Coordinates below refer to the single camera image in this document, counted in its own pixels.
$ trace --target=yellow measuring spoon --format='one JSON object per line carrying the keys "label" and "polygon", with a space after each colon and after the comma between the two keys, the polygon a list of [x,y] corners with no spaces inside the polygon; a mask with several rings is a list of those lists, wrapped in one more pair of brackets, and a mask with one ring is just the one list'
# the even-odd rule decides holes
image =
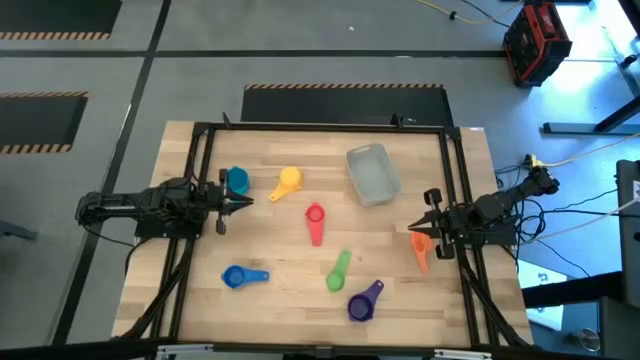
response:
{"label": "yellow measuring spoon", "polygon": [[297,167],[291,166],[282,169],[280,172],[280,182],[276,189],[269,195],[269,200],[278,201],[284,195],[302,188],[302,174]]}

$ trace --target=concrete floor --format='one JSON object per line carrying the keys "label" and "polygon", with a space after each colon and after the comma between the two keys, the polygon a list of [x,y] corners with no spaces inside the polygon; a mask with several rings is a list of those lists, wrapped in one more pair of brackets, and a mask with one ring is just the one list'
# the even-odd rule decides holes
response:
{"label": "concrete floor", "polygon": [[[481,18],[462,3],[455,7],[441,3],[463,16]],[[494,0],[475,3],[493,14],[511,6]],[[145,49],[160,5],[160,0],[125,1],[114,35],[107,42],[0,41],[0,49]],[[486,128],[496,168],[517,163],[527,153],[554,162],[602,146],[613,139],[549,137],[539,132],[548,121],[596,123],[633,97],[628,79],[615,63],[620,54],[611,48],[594,11],[604,5],[597,5],[559,9],[575,41],[571,59],[542,87],[529,90],[513,86],[504,59],[157,59],[116,191],[138,191],[148,185],[166,121],[220,121],[223,111],[238,119],[243,86],[256,82],[442,83],[454,123]],[[509,23],[513,16],[515,12],[504,21]],[[503,31],[494,24],[450,22],[413,0],[176,0],[160,48],[499,50]],[[50,339],[83,240],[73,220],[76,201],[100,187],[141,63],[141,59],[0,59],[0,91],[90,93],[72,152],[0,157],[0,218],[40,232],[35,243],[12,238],[0,241],[0,348],[41,345]],[[561,190],[541,198],[541,204],[545,208],[563,206],[614,189],[615,162],[640,158],[639,144],[632,140],[553,169]],[[508,184],[515,178],[504,180]],[[615,207],[616,197],[611,195],[582,208],[602,211]],[[547,232],[585,220],[581,215],[550,214]],[[103,234],[131,239],[133,223],[109,222]],[[615,219],[548,243],[590,274],[620,269]],[[110,336],[125,255],[126,249],[100,242],[70,341]],[[521,257],[583,276],[538,245],[525,246]]]}

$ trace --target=wooden table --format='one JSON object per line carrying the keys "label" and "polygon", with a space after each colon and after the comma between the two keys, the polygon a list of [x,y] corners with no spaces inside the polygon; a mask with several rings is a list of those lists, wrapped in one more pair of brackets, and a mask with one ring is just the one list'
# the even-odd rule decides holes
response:
{"label": "wooden table", "polygon": [[[182,176],[193,123],[169,122],[151,184]],[[496,191],[482,129],[462,129],[472,192]],[[369,143],[385,146],[404,192],[384,205],[359,205],[346,170],[348,150]],[[462,198],[453,144],[450,156],[456,193]],[[251,177],[255,204],[228,218],[227,234],[212,230],[211,216],[196,242],[179,339],[202,342],[468,347],[469,336],[456,260],[428,255],[420,271],[407,225],[426,210],[422,193],[446,187],[438,137],[428,134],[229,131],[215,134],[209,179],[237,165]],[[280,170],[298,166],[301,191],[271,203],[267,197]],[[312,247],[304,212],[312,202],[326,211],[324,243]],[[113,334],[126,331],[156,295],[168,240],[154,239],[132,256]],[[340,251],[352,252],[344,289],[329,293],[325,277]],[[492,298],[509,323],[531,341],[513,259],[496,246],[484,249]],[[222,272],[232,264],[268,270],[268,283],[227,288]],[[350,296],[374,280],[384,282],[374,319],[347,318]],[[481,338],[486,328],[476,299]],[[168,330],[169,301],[163,320]]]}

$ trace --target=floor mat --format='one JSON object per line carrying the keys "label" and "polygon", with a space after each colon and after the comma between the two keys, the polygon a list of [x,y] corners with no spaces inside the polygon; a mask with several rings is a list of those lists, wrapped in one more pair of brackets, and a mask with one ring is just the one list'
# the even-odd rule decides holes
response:
{"label": "floor mat", "polygon": [[447,93],[435,84],[252,84],[242,121],[453,126]]}
{"label": "floor mat", "polygon": [[87,93],[0,94],[0,154],[71,150]]}
{"label": "floor mat", "polygon": [[121,0],[2,0],[0,40],[108,39]]}

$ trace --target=plastic tray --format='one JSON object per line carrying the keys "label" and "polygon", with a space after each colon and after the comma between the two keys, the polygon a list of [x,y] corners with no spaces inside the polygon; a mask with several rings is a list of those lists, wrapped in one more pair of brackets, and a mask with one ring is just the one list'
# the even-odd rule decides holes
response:
{"label": "plastic tray", "polygon": [[362,206],[389,201],[402,192],[400,177],[382,144],[349,150],[347,168]]}

